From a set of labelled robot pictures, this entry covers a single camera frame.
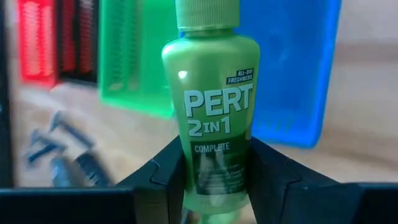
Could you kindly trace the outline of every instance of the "green plastic bottle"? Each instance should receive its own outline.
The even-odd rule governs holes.
[[[248,203],[245,166],[251,139],[260,48],[234,33],[239,0],[176,0],[184,37],[165,46],[186,157],[184,205],[202,214]]]

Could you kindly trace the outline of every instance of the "blue container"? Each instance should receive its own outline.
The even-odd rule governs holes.
[[[313,147],[325,113],[341,0],[243,0],[240,34],[261,46],[253,135]]]

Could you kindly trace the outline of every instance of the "green plastic basket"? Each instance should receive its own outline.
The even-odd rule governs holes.
[[[172,117],[162,49],[177,38],[174,0],[100,1],[98,73],[102,100],[111,106]]]

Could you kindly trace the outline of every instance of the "bottle cap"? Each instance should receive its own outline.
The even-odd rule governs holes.
[[[239,26],[239,0],[176,0],[175,5],[180,31]]]

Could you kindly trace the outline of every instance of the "red plastic basket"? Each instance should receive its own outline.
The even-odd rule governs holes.
[[[56,0],[18,0],[21,75],[24,83],[53,87],[58,80]]]

